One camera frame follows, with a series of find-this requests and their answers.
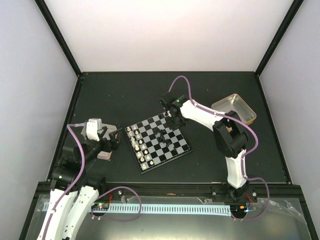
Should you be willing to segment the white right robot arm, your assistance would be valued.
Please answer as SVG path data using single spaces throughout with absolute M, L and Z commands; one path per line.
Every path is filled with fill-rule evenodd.
M 216 147 L 226 160 L 228 198 L 232 202 L 240 201 L 248 187 L 244 156 L 248 135 L 238 123 L 239 115 L 235 111 L 215 111 L 185 95 L 176 98 L 170 92 L 162 95 L 159 102 L 165 109 L 165 120 L 172 130 L 193 120 L 213 132 Z

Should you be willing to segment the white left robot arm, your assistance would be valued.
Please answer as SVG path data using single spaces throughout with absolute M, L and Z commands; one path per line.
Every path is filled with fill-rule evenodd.
M 48 209 L 38 234 L 39 240 L 74 240 L 95 200 L 108 192 L 105 178 L 89 177 L 86 164 L 92 160 L 109 160 L 120 143 L 121 131 L 100 118 L 66 126 L 71 142 L 65 146 L 61 160 L 52 174 Z

